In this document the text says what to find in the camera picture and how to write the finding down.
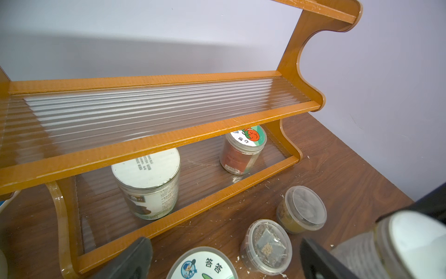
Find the mimosa leaf label seed jar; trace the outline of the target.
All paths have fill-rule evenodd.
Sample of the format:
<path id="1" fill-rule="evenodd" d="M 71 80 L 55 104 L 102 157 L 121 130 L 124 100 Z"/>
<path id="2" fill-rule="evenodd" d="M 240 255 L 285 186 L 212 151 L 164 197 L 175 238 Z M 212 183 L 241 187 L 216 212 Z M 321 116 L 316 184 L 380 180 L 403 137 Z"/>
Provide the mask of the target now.
<path id="1" fill-rule="evenodd" d="M 201 246 L 193 248 L 178 258 L 167 279 L 238 279 L 229 258 L 221 251 Z"/>

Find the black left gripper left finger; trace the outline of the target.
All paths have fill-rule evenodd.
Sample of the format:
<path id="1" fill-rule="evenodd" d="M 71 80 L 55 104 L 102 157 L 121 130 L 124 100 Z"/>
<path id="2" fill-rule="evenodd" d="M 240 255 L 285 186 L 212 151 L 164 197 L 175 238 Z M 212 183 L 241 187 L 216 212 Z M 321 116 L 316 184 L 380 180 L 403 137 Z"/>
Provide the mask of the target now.
<path id="1" fill-rule="evenodd" d="M 140 237 L 92 279 L 146 279 L 153 259 L 153 246 L 150 239 Z"/>

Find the white lid green label jar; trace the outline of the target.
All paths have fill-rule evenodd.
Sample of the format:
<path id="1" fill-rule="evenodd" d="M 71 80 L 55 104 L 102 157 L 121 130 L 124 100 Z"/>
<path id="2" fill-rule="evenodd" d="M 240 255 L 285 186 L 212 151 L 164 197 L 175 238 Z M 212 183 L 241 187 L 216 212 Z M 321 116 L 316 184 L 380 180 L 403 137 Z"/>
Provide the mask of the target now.
<path id="1" fill-rule="evenodd" d="M 443 279 L 446 226 L 403 210 L 339 244 L 331 254 L 360 279 Z"/>

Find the small clear tub brown contents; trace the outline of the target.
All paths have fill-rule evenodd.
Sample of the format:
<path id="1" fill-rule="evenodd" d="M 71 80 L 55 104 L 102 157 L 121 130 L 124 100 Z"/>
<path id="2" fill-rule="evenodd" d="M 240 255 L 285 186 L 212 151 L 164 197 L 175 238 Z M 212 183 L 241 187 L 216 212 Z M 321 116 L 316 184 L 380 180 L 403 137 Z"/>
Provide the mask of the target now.
<path id="1" fill-rule="evenodd" d="M 317 231 L 327 216 L 322 199 L 305 186 L 290 187 L 276 209 L 278 223 L 290 234 Z"/>

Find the small clear tub red contents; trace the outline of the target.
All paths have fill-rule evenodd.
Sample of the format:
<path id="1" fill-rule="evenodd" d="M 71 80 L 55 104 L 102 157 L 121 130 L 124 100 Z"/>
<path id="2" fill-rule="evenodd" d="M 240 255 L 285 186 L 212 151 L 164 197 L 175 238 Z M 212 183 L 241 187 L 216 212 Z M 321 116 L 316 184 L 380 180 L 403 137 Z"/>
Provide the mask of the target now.
<path id="1" fill-rule="evenodd" d="M 292 254 L 287 232 L 270 219 L 252 223 L 240 246 L 240 258 L 248 271 L 266 276 L 285 272 L 291 263 Z"/>

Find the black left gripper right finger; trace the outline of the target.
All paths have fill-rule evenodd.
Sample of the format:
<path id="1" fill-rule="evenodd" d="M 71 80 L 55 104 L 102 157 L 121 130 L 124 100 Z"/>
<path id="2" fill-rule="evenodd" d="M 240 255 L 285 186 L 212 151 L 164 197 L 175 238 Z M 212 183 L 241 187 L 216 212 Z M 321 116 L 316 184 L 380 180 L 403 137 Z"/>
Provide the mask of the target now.
<path id="1" fill-rule="evenodd" d="M 344 264 L 311 238 L 302 238 L 300 260 L 306 279 L 358 279 Z"/>

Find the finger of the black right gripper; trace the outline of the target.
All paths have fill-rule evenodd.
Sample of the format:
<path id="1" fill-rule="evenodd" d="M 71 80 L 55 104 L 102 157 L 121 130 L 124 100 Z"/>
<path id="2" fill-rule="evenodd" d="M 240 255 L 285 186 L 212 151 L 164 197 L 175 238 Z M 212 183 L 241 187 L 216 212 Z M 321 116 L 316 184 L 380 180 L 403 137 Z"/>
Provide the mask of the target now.
<path id="1" fill-rule="evenodd" d="M 382 215 L 376 219 L 376 223 L 379 221 L 403 210 L 409 210 L 421 213 L 423 215 L 432 217 L 439 222 L 446 223 L 446 184 L 443 183 L 441 186 L 434 189 L 432 192 L 428 193 L 418 201 L 406 207 L 394 210 L 385 215 Z"/>

